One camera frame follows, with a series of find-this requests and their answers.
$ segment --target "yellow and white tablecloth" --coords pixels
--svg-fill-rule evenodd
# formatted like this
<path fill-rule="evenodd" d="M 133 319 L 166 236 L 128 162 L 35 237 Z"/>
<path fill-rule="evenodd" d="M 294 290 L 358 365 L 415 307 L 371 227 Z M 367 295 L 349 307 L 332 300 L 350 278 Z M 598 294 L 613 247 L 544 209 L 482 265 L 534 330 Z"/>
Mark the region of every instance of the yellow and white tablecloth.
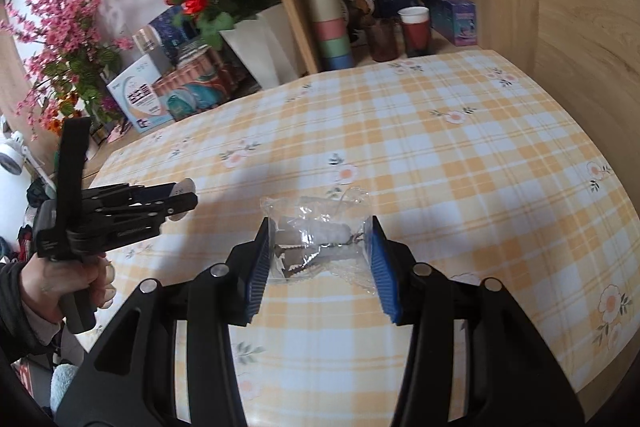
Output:
<path fill-rule="evenodd" d="M 197 208 L 110 253 L 119 293 L 85 346 L 142 279 L 192 279 L 252 239 L 261 197 L 350 185 L 419 261 L 501 279 L 576 390 L 638 329 L 640 223 L 624 188 L 578 124 L 494 52 L 321 73 L 236 100 L 114 153 L 94 186 L 186 176 Z M 268 285 L 254 323 L 231 336 L 250 425 L 389 425 L 410 327 L 390 324 L 377 296 L 329 274 Z M 456 366 L 453 414 L 461 382 Z M 186 417 L 183 380 L 177 399 Z"/>

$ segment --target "purple box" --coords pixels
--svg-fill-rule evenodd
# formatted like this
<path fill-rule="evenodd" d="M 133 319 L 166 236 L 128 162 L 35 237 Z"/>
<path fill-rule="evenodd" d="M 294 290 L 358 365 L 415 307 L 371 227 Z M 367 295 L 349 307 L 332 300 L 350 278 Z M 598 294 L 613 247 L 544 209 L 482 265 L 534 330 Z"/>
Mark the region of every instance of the purple box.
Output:
<path fill-rule="evenodd" d="M 456 46 L 478 44 L 476 5 L 468 0 L 427 0 L 431 27 Z"/>

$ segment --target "paper cup stack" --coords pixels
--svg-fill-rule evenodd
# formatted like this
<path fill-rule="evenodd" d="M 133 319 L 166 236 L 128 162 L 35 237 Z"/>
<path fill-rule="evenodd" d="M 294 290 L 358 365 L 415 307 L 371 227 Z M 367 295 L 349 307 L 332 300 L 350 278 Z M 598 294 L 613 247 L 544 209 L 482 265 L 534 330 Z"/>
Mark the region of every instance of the paper cup stack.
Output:
<path fill-rule="evenodd" d="M 327 71 L 353 68 L 351 44 L 342 18 L 340 0 L 309 0 L 311 17 Z"/>

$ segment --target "white flower pot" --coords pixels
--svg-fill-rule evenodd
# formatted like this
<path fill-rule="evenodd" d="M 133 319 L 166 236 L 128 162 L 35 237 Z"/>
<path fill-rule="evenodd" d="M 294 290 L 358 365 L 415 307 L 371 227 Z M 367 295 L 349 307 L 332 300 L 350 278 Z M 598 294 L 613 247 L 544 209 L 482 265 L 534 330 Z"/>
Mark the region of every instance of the white flower pot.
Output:
<path fill-rule="evenodd" d="M 220 32 L 262 89 L 281 86 L 302 76 L 304 64 L 282 4 Z"/>

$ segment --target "metal screw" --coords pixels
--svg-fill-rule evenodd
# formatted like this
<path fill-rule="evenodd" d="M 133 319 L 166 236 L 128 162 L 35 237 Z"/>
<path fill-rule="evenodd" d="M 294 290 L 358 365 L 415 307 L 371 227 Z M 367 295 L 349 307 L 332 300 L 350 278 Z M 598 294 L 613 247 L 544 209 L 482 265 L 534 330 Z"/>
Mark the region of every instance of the metal screw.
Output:
<path fill-rule="evenodd" d="M 229 273 L 229 267 L 224 263 L 218 263 L 214 264 L 209 272 L 213 277 L 224 277 Z"/>
<path fill-rule="evenodd" d="M 484 281 L 484 286 L 492 292 L 499 292 L 502 289 L 502 283 L 493 277 Z"/>
<path fill-rule="evenodd" d="M 158 282 L 153 279 L 145 279 L 140 283 L 140 291 L 142 293 L 151 293 L 156 288 L 158 288 Z"/>
<path fill-rule="evenodd" d="M 420 277 L 428 277 L 433 273 L 433 268 L 427 263 L 414 264 L 414 273 Z"/>

